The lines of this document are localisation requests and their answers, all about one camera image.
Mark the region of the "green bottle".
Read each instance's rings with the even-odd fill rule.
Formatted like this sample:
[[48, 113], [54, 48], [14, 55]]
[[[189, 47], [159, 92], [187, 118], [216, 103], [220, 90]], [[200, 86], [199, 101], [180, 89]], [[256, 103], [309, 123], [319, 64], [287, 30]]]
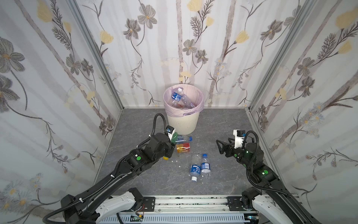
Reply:
[[166, 146], [165, 146], [165, 154], [163, 156], [164, 160], [168, 160], [168, 159], [170, 159], [172, 157], [173, 152], [174, 152], [174, 148], [176, 146], [176, 141], [178, 139], [178, 136], [179, 136], [178, 133], [174, 132], [172, 134], [171, 142], [166, 144]]

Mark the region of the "clear bottle blue cap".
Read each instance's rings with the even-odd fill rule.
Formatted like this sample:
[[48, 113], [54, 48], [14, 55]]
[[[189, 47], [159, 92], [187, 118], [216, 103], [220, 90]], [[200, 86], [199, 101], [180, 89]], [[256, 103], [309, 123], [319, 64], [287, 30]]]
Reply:
[[207, 154], [202, 155], [201, 175], [203, 179], [209, 179], [211, 174], [211, 165]]
[[189, 143], [192, 142], [193, 138], [191, 136], [187, 136], [187, 135], [179, 135], [176, 143], [177, 144], [183, 144], [183, 143]]

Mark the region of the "orange red drink bottle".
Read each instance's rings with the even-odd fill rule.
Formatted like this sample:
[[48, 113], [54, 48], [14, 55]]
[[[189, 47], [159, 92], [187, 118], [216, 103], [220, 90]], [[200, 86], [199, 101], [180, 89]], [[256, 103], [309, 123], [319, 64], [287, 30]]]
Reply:
[[190, 143], [182, 143], [176, 145], [176, 150], [178, 153], [188, 153], [190, 152]]

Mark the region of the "clear bottle white cap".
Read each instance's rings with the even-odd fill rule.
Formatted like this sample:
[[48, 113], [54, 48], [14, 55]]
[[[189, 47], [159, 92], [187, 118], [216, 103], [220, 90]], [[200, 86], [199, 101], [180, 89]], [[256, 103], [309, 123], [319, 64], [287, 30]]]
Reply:
[[190, 169], [190, 176], [192, 182], [197, 182], [201, 173], [201, 156], [193, 155]]

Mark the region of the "clear bottle purple label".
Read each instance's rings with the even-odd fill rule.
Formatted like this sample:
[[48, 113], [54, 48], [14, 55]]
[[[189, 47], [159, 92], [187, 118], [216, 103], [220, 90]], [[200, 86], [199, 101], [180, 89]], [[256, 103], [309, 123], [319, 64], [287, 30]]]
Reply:
[[182, 95], [181, 101], [184, 104], [184, 106], [188, 109], [193, 109], [196, 107], [195, 103], [193, 103], [192, 100], [185, 94]]

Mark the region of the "tall clear bottle blue label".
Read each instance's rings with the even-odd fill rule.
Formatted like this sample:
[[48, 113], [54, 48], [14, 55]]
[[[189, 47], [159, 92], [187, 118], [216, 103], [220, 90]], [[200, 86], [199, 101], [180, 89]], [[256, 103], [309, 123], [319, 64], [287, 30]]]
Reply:
[[183, 97], [183, 88], [178, 87], [175, 90], [173, 90], [171, 94], [171, 102], [170, 102], [171, 106], [177, 107], [182, 97]]

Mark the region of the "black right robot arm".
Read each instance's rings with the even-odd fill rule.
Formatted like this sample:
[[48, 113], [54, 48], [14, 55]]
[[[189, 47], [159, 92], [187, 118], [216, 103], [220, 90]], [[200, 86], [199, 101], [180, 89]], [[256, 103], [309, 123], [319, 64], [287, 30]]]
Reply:
[[264, 163], [258, 134], [237, 129], [233, 135], [227, 142], [216, 140], [216, 144], [221, 155], [235, 158], [246, 169], [246, 177], [252, 186], [242, 192], [241, 207], [258, 211], [272, 224], [318, 224], [319, 221]]

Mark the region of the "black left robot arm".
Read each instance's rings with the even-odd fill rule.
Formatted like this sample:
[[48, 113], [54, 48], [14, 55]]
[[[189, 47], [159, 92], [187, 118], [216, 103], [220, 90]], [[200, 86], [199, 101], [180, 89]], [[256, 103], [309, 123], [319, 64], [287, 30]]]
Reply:
[[164, 130], [152, 129], [149, 137], [117, 162], [114, 170], [104, 179], [76, 196], [67, 195], [61, 200], [61, 208], [43, 217], [43, 223], [52, 224], [50, 218], [61, 213], [66, 224], [94, 224], [100, 218], [96, 210], [117, 189], [150, 169], [161, 158], [171, 158], [174, 145], [170, 137], [174, 128], [164, 122]]

